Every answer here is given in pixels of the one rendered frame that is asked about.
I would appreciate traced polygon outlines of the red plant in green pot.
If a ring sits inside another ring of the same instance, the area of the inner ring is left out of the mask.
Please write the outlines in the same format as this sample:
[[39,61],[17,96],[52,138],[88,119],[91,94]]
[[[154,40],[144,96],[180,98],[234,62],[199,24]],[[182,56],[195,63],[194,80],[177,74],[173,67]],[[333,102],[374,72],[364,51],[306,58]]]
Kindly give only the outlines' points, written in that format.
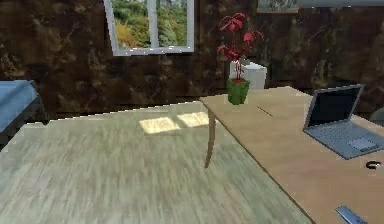
[[229,78],[226,83],[227,99],[232,105],[245,103],[250,81],[243,78],[243,61],[248,58],[249,50],[253,48],[257,39],[264,39],[264,34],[257,29],[246,26],[247,15],[237,12],[231,16],[224,16],[219,24],[220,31],[231,34],[230,42],[217,47],[217,52],[234,63],[235,77]]

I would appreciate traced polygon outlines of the thin brown pencil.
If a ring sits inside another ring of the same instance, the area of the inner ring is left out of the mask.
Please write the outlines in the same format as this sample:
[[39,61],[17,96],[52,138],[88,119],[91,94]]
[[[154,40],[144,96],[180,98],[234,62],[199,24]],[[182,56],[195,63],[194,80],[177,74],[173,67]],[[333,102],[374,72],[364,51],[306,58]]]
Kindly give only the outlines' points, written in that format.
[[272,115],[271,113],[269,113],[268,111],[266,111],[266,110],[263,109],[262,107],[257,106],[257,108],[260,109],[262,112],[266,113],[268,116],[273,117],[273,115]]

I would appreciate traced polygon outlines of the white bin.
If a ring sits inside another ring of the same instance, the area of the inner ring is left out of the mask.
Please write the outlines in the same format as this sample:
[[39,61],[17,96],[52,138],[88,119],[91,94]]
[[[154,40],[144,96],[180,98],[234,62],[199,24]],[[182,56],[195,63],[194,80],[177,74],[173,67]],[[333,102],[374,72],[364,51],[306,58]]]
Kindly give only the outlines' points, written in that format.
[[227,87],[231,88],[238,84],[237,78],[239,78],[241,80],[240,84],[245,88],[261,90],[265,88],[266,75],[267,68],[262,65],[254,62],[244,65],[239,61],[232,61]]

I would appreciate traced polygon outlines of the white framed window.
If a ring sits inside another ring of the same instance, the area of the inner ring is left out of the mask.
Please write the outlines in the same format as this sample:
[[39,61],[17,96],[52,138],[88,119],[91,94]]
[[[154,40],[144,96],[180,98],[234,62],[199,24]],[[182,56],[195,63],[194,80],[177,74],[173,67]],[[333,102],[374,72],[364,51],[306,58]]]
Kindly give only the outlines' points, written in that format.
[[195,0],[103,0],[114,56],[194,51]]

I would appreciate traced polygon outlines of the light wooden table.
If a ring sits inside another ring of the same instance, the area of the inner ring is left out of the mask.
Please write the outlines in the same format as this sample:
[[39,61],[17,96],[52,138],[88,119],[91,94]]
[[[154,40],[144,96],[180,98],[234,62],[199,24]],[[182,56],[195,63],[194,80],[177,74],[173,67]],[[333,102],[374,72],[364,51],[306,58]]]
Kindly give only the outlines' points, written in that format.
[[[343,205],[368,224],[384,224],[384,150],[344,160],[305,134],[310,95],[286,86],[251,90],[243,105],[225,94],[200,101],[208,110],[208,155],[220,122],[315,224],[344,224],[336,212]],[[368,161],[381,166],[367,169]]]

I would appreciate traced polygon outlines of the grey open laptop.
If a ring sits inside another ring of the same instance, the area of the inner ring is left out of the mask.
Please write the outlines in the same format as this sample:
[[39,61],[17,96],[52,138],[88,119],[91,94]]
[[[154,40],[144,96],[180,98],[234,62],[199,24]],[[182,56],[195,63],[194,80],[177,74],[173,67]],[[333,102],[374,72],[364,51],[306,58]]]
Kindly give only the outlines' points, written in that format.
[[348,160],[384,149],[384,136],[351,120],[363,84],[318,89],[313,93],[303,132]]

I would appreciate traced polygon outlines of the blue bed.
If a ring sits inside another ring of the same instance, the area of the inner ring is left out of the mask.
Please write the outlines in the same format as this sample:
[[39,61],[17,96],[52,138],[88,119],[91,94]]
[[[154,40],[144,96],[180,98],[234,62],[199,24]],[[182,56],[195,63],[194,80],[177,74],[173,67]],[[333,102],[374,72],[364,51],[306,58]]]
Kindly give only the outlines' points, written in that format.
[[0,81],[0,151],[38,113],[40,122],[47,125],[49,118],[33,81]]

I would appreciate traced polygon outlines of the grey flat phone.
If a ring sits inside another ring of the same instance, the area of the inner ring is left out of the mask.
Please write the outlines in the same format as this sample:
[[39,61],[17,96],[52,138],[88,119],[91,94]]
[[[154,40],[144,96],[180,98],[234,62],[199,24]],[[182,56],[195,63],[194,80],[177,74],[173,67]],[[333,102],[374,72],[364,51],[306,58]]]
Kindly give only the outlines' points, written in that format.
[[364,219],[350,210],[347,206],[339,206],[336,212],[347,224],[368,224]]

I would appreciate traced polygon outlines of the framed wall picture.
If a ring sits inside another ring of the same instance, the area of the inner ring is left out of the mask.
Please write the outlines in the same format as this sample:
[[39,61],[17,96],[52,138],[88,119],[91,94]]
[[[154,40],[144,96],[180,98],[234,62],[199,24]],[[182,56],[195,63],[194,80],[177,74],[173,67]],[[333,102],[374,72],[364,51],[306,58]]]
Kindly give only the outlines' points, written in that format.
[[258,0],[259,13],[297,13],[297,0]]

